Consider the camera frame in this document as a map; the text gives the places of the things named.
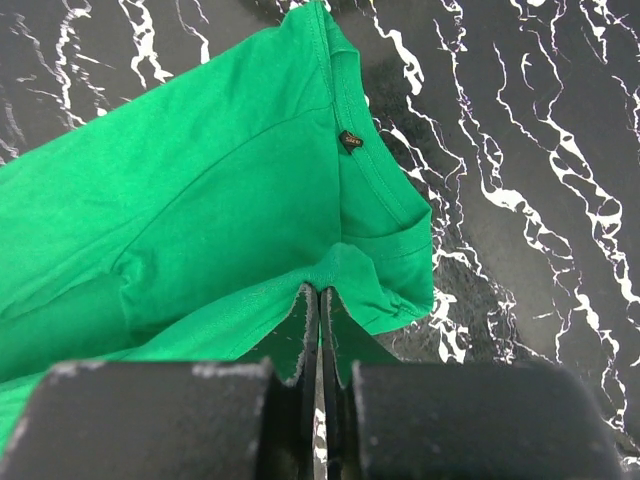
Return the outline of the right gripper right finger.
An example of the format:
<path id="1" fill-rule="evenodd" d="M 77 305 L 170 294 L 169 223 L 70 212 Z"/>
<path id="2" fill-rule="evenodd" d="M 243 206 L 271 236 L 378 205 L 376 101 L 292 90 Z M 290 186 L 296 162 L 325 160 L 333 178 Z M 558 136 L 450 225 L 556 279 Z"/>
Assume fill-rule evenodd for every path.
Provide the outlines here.
<path id="1" fill-rule="evenodd" d="M 331 479 L 621 479 L 599 409 L 537 361 L 404 363 L 334 288 L 320 321 Z"/>

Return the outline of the green t shirt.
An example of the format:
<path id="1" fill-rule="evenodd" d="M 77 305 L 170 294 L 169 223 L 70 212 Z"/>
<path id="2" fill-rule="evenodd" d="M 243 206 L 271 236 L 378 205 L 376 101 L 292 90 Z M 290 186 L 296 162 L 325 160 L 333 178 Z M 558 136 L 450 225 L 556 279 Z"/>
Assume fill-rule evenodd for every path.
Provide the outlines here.
<path id="1" fill-rule="evenodd" d="M 52 365 L 233 360 L 305 283 L 372 335 L 434 304 L 430 206 L 317 2 L 2 168 L 2 439 Z"/>

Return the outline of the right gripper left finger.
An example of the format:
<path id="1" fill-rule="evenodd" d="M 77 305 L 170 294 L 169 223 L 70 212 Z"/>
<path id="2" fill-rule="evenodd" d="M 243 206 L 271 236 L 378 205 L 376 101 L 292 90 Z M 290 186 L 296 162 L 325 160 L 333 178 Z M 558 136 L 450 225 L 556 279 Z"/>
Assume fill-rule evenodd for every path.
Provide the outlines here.
<path id="1" fill-rule="evenodd" d="M 235 362 L 74 361 L 31 394 L 5 479 L 309 479 L 318 295 Z"/>

